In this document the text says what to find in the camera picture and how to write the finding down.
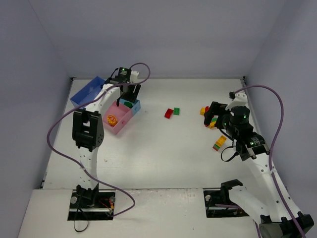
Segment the green number two lego cube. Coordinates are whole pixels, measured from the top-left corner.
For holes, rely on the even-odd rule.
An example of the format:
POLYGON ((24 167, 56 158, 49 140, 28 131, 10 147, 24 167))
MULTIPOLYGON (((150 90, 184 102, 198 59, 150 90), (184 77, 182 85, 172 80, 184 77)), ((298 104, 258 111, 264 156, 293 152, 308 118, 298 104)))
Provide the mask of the green number two lego cube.
POLYGON ((132 108, 133 107, 133 104, 131 102, 124 102, 124 105, 129 107, 129 108, 132 108))

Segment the green lego plate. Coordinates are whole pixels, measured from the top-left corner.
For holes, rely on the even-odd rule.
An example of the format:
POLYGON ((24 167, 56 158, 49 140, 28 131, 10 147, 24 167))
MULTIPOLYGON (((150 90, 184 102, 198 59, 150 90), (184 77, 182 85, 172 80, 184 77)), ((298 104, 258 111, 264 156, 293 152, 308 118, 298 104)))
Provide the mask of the green lego plate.
POLYGON ((177 115, 177 116, 180 115, 180 108, 175 107, 174 110, 173 110, 173 114, 177 115))

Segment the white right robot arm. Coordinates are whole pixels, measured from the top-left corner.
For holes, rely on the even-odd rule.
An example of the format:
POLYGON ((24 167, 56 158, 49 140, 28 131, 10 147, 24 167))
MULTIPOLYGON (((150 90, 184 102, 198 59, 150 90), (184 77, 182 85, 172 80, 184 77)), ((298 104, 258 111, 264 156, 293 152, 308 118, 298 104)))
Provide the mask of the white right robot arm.
POLYGON ((232 141, 234 156, 239 156, 251 170, 264 195, 263 201, 252 195, 238 179, 223 182, 225 204, 232 202, 257 224, 263 238, 304 238, 314 226, 309 214, 303 214, 290 197, 272 162, 272 149, 254 131, 249 122, 250 110, 244 102, 212 102, 204 113, 204 124, 217 118, 215 127, 232 141))

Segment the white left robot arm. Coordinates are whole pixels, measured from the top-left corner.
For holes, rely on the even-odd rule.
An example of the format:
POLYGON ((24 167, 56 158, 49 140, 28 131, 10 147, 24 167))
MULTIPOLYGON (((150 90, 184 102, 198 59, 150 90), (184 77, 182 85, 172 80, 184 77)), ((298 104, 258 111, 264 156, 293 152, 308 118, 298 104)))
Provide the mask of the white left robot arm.
POLYGON ((79 148, 79 161, 97 177, 97 154, 105 130, 118 134, 140 109, 139 72, 120 67, 107 80, 94 78, 70 100, 79 109, 73 113, 72 138, 79 148))

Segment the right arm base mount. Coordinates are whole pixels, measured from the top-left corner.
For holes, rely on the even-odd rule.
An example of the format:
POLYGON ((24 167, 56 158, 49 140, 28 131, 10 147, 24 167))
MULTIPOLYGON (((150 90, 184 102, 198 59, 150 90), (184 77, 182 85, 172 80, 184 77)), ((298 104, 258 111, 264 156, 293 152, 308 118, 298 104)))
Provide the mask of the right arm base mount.
POLYGON ((225 201, 218 190, 203 190, 207 218, 239 218, 248 214, 231 201, 225 201))

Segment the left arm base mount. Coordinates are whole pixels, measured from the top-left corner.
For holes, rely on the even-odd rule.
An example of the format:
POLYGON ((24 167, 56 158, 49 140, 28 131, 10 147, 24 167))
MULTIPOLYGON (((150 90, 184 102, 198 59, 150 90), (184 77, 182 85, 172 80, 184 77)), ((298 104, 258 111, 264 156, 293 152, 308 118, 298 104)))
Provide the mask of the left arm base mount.
POLYGON ((115 191, 100 190, 94 202, 81 198, 76 191, 72 192, 68 221, 110 221, 115 210, 115 191))

